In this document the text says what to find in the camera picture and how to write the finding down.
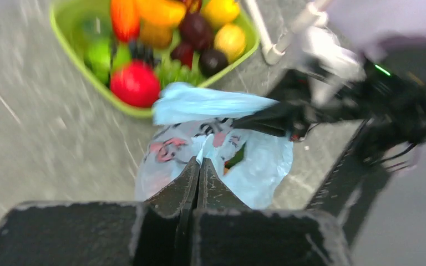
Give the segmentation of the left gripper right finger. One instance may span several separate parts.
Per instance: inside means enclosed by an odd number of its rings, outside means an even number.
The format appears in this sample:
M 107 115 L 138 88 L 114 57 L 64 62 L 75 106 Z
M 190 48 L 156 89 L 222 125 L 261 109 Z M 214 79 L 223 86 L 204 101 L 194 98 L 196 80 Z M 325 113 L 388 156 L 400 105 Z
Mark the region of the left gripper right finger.
M 209 158 L 202 161 L 198 187 L 198 208 L 250 209 L 220 180 Z

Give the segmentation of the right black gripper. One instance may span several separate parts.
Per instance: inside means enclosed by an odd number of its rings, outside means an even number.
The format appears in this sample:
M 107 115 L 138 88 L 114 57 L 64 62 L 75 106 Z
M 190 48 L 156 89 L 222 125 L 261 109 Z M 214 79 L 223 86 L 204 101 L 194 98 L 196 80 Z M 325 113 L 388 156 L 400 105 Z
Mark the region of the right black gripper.
M 346 106 L 337 93 L 333 93 L 322 105 L 312 101 L 319 92 L 329 92 L 327 82 L 331 77 L 332 74 L 320 67 L 310 73 L 287 69 L 267 94 L 268 98 L 278 102 L 252 115 L 235 119 L 232 127 L 298 141 L 307 135 L 313 124 L 342 120 Z

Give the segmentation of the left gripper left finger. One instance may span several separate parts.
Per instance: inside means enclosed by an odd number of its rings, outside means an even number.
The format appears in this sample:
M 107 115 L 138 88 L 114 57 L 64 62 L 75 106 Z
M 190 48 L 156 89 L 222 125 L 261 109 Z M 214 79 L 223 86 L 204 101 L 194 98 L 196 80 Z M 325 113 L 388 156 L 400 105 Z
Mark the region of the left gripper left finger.
M 146 218 L 188 221 L 196 205 L 199 173 L 200 164 L 193 156 L 177 178 L 146 201 Z

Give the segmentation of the blue plastic bag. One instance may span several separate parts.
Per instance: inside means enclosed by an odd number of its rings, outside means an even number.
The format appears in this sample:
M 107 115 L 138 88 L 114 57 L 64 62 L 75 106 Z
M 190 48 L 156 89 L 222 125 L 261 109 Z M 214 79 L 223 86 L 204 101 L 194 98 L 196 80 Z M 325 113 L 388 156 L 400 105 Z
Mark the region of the blue plastic bag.
M 135 181 L 135 200 L 144 201 L 178 177 L 195 156 L 209 158 L 220 180 L 246 205 L 268 207 L 276 187 L 288 175 L 293 143 L 253 130 L 234 129 L 235 119 L 273 104 L 246 93 L 172 83 L 154 104 L 159 131 L 148 144 Z M 244 159 L 224 173 L 225 162 L 246 145 Z

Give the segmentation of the green fake avocado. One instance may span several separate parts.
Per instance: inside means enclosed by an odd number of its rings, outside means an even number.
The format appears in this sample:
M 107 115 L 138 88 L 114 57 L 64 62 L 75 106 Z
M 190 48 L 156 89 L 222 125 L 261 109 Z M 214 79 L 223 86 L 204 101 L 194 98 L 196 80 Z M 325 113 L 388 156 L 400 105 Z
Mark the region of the green fake avocado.
M 244 159 L 244 151 L 246 145 L 243 145 L 237 153 L 235 153 L 234 157 L 225 162 L 224 173 L 227 173 L 230 168 L 234 167 L 237 163 Z

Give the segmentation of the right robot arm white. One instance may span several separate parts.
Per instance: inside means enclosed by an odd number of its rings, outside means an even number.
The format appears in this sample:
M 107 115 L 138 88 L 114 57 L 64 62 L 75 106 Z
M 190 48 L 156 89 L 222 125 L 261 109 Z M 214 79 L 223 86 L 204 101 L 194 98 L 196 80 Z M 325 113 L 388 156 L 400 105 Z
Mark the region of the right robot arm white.
M 368 120 L 369 132 L 356 153 L 369 165 L 384 163 L 385 152 L 396 145 L 426 143 L 426 36 L 392 34 L 377 48 L 382 58 L 362 55 L 349 78 L 306 55 L 269 92 L 273 104 L 235 120 L 233 127 L 298 141 L 313 124 Z

